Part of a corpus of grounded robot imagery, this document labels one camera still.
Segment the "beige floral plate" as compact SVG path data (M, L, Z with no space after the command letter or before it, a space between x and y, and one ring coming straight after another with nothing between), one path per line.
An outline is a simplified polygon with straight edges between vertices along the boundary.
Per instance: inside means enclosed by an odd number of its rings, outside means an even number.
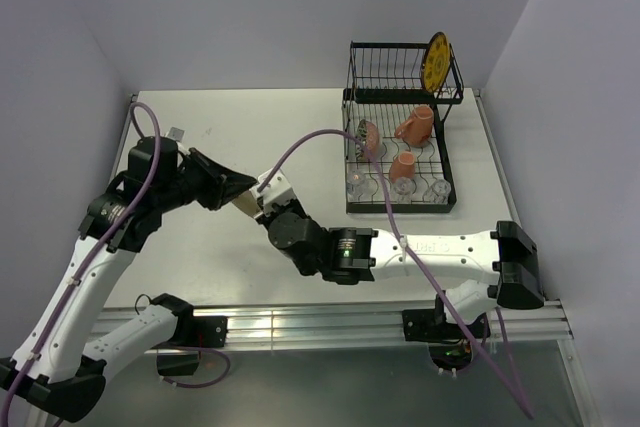
M243 192L237 198L232 201L232 204L248 217L254 219L256 216L260 216L262 210L254 197L253 193L248 190Z

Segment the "clear glass cup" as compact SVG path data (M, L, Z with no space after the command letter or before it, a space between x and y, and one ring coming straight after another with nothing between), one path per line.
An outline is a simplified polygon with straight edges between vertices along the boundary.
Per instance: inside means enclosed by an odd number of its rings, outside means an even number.
M360 168L351 168L346 174L346 194L350 202L365 201L371 193L371 177Z
M392 184L392 200L398 204L410 204L415 192L415 183L407 177L399 177Z
M445 205L449 202L451 184L446 179L436 179L423 195L427 204Z

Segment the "black white patterned bowl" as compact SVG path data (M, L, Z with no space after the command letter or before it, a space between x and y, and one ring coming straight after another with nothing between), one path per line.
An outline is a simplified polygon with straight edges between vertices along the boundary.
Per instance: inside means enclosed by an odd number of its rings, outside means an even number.
M376 158L380 145L378 127L367 119L361 119L356 129L356 138L360 141L355 147L357 161L365 162L369 158Z

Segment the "small pink cup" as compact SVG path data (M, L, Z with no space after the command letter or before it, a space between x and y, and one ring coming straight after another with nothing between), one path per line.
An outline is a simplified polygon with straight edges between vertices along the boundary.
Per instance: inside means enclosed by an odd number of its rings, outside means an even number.
M413 179L415 176L416 158L411 151L400 152L389 168L389 180L395 184L399 179Z

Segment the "large pink floral mug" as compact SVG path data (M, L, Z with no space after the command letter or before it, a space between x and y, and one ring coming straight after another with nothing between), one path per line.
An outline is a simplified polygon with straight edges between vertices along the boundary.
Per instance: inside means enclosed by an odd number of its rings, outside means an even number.
M394 137L403 140L411 147L423 147L431 137L433 126L433 109L426 104L419 105L396 128Z

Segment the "yellow patterned plate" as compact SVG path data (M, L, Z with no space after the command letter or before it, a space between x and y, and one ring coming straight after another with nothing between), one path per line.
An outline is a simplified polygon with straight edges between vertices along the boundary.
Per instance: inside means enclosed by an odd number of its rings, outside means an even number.
M431 38L421 65L423 89L435 94L443 85L450 67L450 45L444 32L437 32Z

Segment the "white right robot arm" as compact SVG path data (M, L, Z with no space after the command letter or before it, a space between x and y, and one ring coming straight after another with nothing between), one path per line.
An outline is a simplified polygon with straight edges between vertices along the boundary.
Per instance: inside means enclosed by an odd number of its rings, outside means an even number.
M324 228L302 208L282 172L266 173L251 190L256 220L271 245L303 276L338 285L425 277L436 292L421 323L432 340L454 339L495 308L544 306L535 242L520 225L500 221L461 235L400 235L371 228Z

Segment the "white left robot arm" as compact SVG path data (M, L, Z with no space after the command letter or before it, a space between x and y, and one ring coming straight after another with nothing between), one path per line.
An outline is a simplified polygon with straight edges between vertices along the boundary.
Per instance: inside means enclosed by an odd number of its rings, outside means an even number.
M107 383L147 350L183 346L195 335L194 308L169 294L94 342L92 328L115 284L156 232L164 214L198 202L216 211L256 179L167 137L145 137L127 167L94 199L72 258L44 314L25 342L1 361L1 386L62 421L83 419Z

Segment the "aluminium mounting rail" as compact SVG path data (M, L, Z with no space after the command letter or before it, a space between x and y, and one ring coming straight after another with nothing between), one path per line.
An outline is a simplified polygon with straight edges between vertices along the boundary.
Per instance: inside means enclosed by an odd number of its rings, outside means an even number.
M229 352L396 347L405 344L402 312L431 308L426 302L318 304L276 307L197 308L197 317L227 318ZM504 309L512 342L573 338L563 306L548 301L537 310Z

